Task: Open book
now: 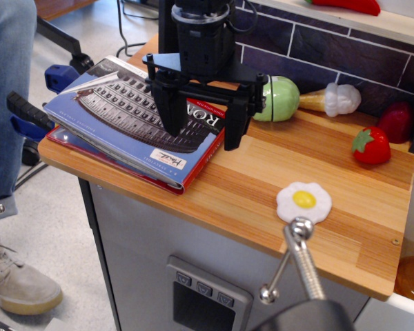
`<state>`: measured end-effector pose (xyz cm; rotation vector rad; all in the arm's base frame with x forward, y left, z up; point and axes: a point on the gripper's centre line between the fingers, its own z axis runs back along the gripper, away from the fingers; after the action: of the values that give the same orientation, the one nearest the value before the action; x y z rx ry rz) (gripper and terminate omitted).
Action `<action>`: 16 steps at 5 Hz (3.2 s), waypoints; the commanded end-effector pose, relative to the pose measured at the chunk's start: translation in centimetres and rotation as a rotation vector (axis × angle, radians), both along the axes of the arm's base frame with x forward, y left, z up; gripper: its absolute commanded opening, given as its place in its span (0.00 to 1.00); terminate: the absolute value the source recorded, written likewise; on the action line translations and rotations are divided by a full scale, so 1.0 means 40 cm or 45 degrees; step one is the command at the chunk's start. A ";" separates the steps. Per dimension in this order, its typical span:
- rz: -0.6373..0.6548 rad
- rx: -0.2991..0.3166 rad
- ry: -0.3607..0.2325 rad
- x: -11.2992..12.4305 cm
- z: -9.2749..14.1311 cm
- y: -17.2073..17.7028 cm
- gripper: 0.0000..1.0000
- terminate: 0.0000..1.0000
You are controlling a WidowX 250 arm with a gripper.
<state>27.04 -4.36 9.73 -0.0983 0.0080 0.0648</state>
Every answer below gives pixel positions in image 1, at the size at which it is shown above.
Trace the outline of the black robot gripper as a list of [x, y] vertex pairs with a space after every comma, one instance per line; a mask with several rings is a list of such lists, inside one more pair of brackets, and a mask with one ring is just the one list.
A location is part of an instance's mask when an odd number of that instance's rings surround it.
[[[161, 122], [170, 135], [179, 135], [186, 123], [186, 98], [190, 81], [239, 83], [249, 93], [251, 114], [261, 112], [265, 99], [265, 74], [246, 68], [235, 58], [235, 37], [251, 33], [257, 13], [247, 28], [236, 25], [234, 1], [175, 1], [172, 19], [177, 26], [178, 53], [149, 54], [149, 82]], [[227, 103], [224, 149], [235, 150], [245, 135], [250, 117], [248, 98], [234, 97]]]

